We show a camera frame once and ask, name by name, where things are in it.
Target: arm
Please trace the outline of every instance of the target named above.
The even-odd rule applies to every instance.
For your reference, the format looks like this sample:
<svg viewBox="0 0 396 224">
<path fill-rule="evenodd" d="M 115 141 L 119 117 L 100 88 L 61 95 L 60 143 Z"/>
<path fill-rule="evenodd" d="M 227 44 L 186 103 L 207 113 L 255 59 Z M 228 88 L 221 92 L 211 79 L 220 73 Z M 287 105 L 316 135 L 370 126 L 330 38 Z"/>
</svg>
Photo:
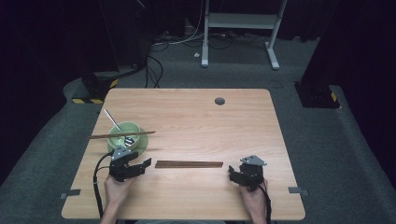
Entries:
<svg viewBox="0 0 396 224">
<path fill-rule="evenodd" d="M 254 224 L 267 224 L 265 219 L 265 197 L 260 189 L 252 192 L 248 191 L 247 187 L 239 186 L 242 199 Z"/>
<path fill-rule="evenodd" d="M 106 209 L 101 219 L 101 224 L 114 224 L 117 220 L 117 213 L 120 207 L 125 202 L 128 191 L 136 177 L 126 179 L 124 182 L 119 182 L 109 175 L 105 181 L 106 190 Z"/>
</svg>

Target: wooden stick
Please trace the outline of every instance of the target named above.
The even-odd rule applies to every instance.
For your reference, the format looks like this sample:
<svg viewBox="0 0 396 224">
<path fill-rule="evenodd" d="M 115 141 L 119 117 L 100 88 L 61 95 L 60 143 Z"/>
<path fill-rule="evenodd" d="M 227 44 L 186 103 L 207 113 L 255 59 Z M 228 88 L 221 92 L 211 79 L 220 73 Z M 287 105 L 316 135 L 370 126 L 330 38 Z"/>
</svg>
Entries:
<svg viewBox="0 0 396 224">
<path fill-rule="evenodd" d="M 222 161 L 157 161 L 155 168 L 220 168 Z"/>
<path fill-rule="evenodd" d="M 155 131 L 150 131 L 150 132 L 138 132 L 138 133 L 97 134 L 97 135 L 91 135 L 91 136 L 89 136 L 88 139 L 122 137 L 122 136 L 141 135 L 141 134 L 150 134 L 150 133 L 155 133 Z"/>
</svg>

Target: black curtain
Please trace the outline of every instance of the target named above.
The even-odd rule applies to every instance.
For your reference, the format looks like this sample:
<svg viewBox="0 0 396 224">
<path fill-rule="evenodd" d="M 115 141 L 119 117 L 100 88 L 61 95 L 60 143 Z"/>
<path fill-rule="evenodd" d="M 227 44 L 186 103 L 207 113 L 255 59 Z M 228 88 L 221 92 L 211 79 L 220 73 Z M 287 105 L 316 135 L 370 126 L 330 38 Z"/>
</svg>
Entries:
<svg viewBox="0 0 396 224">
<path fill-rule="evenodd" d="M 64 29 L 60 1 L 0 3 L 1 183 L 66 102 L 63 87 L 87 66 Z"/>
<path fill-rule="evenodd" d="M 396 188 L 396 3 L 340 0 L 302 85 L 339 85 L 370 149 Z"/>
</svg>

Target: metal stand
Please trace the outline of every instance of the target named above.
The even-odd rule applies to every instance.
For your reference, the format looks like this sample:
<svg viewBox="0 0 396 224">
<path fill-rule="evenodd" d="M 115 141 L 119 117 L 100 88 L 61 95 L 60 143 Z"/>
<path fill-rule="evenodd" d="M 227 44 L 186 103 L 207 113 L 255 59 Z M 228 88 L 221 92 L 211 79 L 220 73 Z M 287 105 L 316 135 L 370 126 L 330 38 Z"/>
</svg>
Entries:
<svg viewBox="0 0 396 224">
<path fill-rule="evenodd" d="M 209 1 L 210 0 L 206 0 L 205 6 L 205 32 L 204 44 L 202 47 L 202 67 L 208 67 L 209 65 L 209 48 L 207 44 L 209 27 L 223 27 L 273 30 L 270 41 L 265 42 L 265 49 L 268 53 L 273 69 L 279 69 L 279 63 L 277 62 L 273 47 L 288 0 L 282 0 L 280 9 L 276 15 L 209 13 Z"/>
</svg>

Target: wooden table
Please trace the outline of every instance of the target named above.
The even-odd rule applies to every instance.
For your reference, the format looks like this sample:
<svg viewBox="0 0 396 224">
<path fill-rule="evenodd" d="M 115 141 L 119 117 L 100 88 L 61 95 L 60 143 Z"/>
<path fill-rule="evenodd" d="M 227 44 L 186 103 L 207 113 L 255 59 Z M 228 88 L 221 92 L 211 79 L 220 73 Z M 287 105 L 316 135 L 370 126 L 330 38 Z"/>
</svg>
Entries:
<svg viewBox="0 0 396 224">
<path fill-rule="evenodd" d="M 215 104 L 222 97 L 224 105 Z M 138 177 L 120 211 L 121 219 L 248 220 L 238 186 L 229 180 L 228 167 L 239 171 L 241 158 L 257 155 L 272 200 L 273 220 L 305 216 L 288 151 L 267 90 L 247 89 L 113 89 L 106 108 L 117 122 L 133 121 L 148 135 L 146 151 L 130 164 L 152 158 Z M 108 133 L 112 123 L 102 111 L 92 134 Z M 106 139 L 91 140 L 66 199 L 65 218 L 99 218 L 92 188 L 96 163 L 107 153 Z M 222 168 L 155 169 L 158 160 L 223 161 Z M 108 171 L 98 173 L 103 183 Z"/>
</svg>

